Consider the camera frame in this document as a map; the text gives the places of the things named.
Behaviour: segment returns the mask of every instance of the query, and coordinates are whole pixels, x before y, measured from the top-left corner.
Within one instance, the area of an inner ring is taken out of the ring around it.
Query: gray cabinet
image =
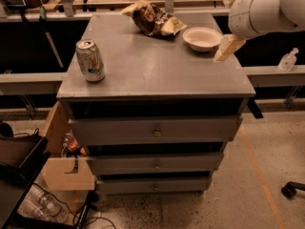
[[[208,13],[176,16],[219,30]],[[204,191],[234,139],[254,89],[233,56],[214,64],[214,51],[193,52],[182,32],[150,38],[114,13],[95,15],[83,35],[106,77],[86,82],[73,60],[57,97],[104,195]]]

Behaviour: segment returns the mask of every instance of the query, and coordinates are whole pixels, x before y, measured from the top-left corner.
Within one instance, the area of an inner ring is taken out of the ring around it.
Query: bowl
[[[197,52],[210,51],[220,44],[221,38],[222,34],[218,31],[204,27],[190,28],[183,33],[184,41]]]

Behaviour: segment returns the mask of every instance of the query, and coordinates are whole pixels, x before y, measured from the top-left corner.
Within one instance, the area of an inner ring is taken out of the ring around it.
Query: silver can
[[[76,56],[80,70],[87,81],[96,82],[105,77],[101,53],[92,39],[76,43]]]

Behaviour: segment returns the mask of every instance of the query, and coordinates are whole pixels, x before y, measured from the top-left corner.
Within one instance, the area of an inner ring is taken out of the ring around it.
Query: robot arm
[[[224,0],[230,7],[229,28],[214,61],[223,61],[246,40],[269,32],[305,31],[305,0]]]

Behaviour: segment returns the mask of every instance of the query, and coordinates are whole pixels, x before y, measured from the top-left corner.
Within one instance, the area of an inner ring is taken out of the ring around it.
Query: crumpled snack bag
[[[176,35],[187,27],[176,17],[145,0],[126,7],[121,14],[132,17],[135,25],[147,36]]]

